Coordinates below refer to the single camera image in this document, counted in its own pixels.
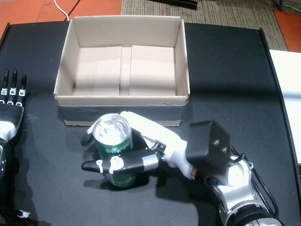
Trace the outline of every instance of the screw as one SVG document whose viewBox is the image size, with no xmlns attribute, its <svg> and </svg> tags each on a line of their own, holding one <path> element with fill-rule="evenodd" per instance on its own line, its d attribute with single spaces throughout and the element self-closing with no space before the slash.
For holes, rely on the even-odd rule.
<svg viewBox="0 0 301 226">
<path fill-rule="evenodd" d="M 213 145 L 214 146 L 218 146 L 220 144 L 220 140 L 216 139 L 214 142 L 213 142 Z"/>
<path fill-rule="evenodd" d="M 222 148 L 222 152 L 225 154 L 225 153 L 227 153 L 227 151 L 228 151 L 228 148 L 227 147 L 223 147 Z"/>
</svg>

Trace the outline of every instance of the orange floor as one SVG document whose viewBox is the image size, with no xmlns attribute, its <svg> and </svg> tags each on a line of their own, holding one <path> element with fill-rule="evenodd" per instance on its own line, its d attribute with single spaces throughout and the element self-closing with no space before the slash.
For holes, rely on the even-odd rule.
<svg viewBox="0 0 301 226">
<path fill-rule="evenodd" d="M 301 53 L 301 15 L 274 11 L 288 51 Z"/>
<path fill-rule="evenodd" d="M 56 0 L 69 13 L 77 0 Z M 70 18 L 75 16 L 120 15 L 122 0 L 81 0 Z M 53 0 L 2 0 L 0 2 L 0 37 L 7 23 L 23 24 L 65 19 Z"/>
</svg>

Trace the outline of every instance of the white surface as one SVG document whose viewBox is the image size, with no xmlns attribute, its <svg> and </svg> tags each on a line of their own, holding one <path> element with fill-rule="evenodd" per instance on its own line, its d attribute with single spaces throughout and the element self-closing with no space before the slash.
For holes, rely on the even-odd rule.
<svg viewBox="0 0 301 226">
<path fill-rule="evenodd" d="M 129 96 L 132 47 L 121 47 L 120 91 L 119 95 Z"/>
<path fill-rule="evenodd" d="M 79 16 L 74 26 L 80 47 L 174 47 L 179 16 Z"/>
<path fill-rule="evenodd" d="M 0 121 L 0 138 L 9 141 L 16 135 L 16 128 L 9 121 Z"/>
<path fill-rule="evenodd" d="M 119 96 L 121 46 L 81 48 L 74 96 Z"/>
<path fill-rule="evenodd" d="M 301 163 L 301 53 L 270 50 Z"/>
</svg>

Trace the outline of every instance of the white robotic hand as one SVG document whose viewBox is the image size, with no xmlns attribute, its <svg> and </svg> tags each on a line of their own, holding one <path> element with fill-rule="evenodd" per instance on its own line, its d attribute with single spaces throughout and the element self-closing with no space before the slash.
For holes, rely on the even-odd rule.
<svg viewBox="0 0 301 226">
<path fill-rule="evenodd" d="M 189 179 L 204 179 L 220 200 L 219 214 L 224 226 L 280 226 L 275 213 L 253 184 L 253 164 L 245 154 L 234 153 L 230 136 L 214 121 L 193 123 L 188 141 L 176 133 L 133 112 L 121 112 L 132 129 L 141 133 L 148 148 L 134 150 L 108 160 L 87 161 L 82 169 L 105 174 L 126 174 L 147 171 L 165 161 L 169 167 L 178 167 Z M 93 126 L 87 131 L 90 134 Z M 116 158 L 122 163 L 111 168 Z"/>
<path fill-rule="evenodd" d="M 0 95 L 0 180 L 3 178 L 7 164 L 8 142 L 18 132 L 24 108 L 26 94 L 26 75 L 21 78 L 21 86 L 17 93 L 17 71 L 12 74 L 11 86 L 8 89 L 9 71 L 6 70 Z"/>
</svg>

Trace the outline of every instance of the white cable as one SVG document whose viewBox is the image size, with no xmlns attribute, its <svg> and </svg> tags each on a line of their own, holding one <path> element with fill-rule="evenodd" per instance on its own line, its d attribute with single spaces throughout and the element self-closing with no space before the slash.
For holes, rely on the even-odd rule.
<svg viewBox="0 0 301 226">
<path fill-rule="evenodd" d="M 68 16 L 68 14 L 58 6 L 56 0 L 53 0 L 53 1 L 55 2 L 56 7 L 57 7 L 62 13 L 65 14 L 65 16 L 67 17 L 67 20 L 69 21 L 69 16 Z"/>
</svg>

